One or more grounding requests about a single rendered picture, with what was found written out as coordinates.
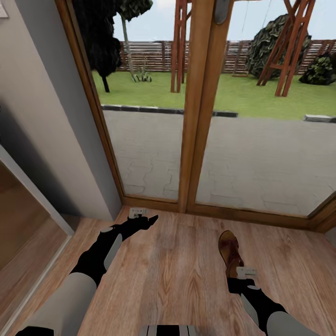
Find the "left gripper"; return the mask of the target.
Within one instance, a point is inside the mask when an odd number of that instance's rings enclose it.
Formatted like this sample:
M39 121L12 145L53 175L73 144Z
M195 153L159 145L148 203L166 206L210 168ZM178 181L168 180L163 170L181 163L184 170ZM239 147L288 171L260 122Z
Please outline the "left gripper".
M136 217L135 219L127 217L127 221L125 223L128 223L130 225L132 230L131 235L133 235L140 229L142 230L149 229L149 227L153 225L157 221L157 219L158 215L150 218L149 220L147 217L142 217L141 215L139 215L139 217L138 218Z

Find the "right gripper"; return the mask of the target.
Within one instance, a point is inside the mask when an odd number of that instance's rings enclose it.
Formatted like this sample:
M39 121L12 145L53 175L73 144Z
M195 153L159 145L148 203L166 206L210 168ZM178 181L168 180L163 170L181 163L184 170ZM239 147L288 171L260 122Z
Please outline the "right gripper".
M252 279L245 279L245 280L240 280L240 279L237 279L237 278L227 278L227 282L228 282L228 288L229 288L229 292L232 293L232 294L240 294L240 285L241 284L253 284L255 285L254 283L254 280Z

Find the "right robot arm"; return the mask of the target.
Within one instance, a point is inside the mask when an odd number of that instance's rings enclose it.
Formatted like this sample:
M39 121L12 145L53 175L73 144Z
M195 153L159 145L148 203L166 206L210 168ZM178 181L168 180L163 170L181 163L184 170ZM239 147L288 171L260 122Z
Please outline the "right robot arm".
M236 278L227 278L229 292L241 296L242 305L266 336L321 336L292 317L281 304L262 293L252 279L258 275L254 267L237 266Z

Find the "sandal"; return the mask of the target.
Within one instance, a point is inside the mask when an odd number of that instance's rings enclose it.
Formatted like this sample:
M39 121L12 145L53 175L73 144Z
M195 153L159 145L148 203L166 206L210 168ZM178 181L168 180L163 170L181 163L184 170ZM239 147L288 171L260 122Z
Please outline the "sandal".
M244 267L244 262L238 253L238 240L232 231L224 231L218 241L219 252L226 264L226 277L236 278L238 276L237 266Z

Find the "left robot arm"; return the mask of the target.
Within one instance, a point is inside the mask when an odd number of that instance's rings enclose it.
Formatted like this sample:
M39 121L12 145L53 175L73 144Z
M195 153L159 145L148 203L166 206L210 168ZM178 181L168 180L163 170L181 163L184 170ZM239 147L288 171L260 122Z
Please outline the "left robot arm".
M122 241L138 230L147 230L158 215L131 207L127 221L100 231L91 248L46 302L16 331L14 336L77 336L103 274L109 269Z

